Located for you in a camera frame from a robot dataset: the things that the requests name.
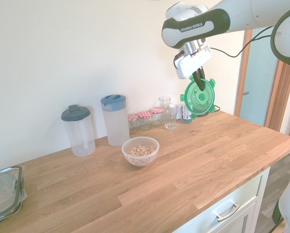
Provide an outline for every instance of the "blue pitcher lid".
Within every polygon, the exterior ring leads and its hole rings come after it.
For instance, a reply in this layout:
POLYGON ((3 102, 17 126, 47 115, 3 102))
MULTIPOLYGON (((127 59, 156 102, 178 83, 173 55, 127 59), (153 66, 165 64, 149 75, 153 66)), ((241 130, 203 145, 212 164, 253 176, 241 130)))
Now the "blue pitcher lid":
POLYGON ((62 112, 61 119, 64 121, 78 121, 86 118, 89 115, 90 111, 88 108, 71 105, 68 107, 68 110, 62 112))
POLYGON ((114 112, 126 107, 126 97, 122 95, 110 95, 101 99, 104 111, 114 112))

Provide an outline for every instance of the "bowl of cereal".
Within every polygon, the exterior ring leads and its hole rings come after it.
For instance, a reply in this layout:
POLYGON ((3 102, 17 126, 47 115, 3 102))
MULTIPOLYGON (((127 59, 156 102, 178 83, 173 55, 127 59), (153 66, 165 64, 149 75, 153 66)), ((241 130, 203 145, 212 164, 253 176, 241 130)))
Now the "bowl of cereal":
POLYGON ((121 151, 132 165, 145 167, 152 163, 159 150, 159 143, 151 137, 135 137, 126 141, 121 151))

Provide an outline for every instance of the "red checkered jar lid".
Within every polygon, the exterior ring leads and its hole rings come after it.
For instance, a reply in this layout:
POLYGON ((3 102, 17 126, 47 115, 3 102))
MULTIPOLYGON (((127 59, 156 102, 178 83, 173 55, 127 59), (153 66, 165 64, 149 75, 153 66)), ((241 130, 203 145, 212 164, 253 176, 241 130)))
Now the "red checkered jar lid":
POLYGON ((135 121, 137 120, 137 114, 129 114, 128 121, 135 121))
POLYGON ((163 113, 163 108, 154 107, 149 110, 152 114, 160 114, 163 113))
POLYGON ((143 111, 143 112, 139 112, 137 114, 138 118, 149 118, 151 117, 151 113, 149 111, 143 111))

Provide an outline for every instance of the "plastic pitcher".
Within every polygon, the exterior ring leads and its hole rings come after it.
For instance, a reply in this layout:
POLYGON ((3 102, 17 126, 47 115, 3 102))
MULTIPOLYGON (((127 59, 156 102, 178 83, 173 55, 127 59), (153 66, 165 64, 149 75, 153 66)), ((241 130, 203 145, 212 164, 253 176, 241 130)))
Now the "plastic pitcher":
POLYGON ((101 99, 108 142, 122 146, 130 139, 126 97, 111 95, 101 99))
POLYGON ((86 156, 96 148, 89 115, 88 108, 77 105, 69 106, 61 115, 72 151, 76 156, 86 156))

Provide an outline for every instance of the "floor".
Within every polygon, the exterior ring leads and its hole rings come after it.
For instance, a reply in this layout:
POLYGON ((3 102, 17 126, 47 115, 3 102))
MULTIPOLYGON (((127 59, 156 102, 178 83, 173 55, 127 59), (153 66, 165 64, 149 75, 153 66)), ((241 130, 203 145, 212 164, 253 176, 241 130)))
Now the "floor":
POLYGON ((268 233, 274 226, 272 212, 277 200, 290 181, 290 154, 275 163, 270 173, 261 203, 255 233, 268 233))

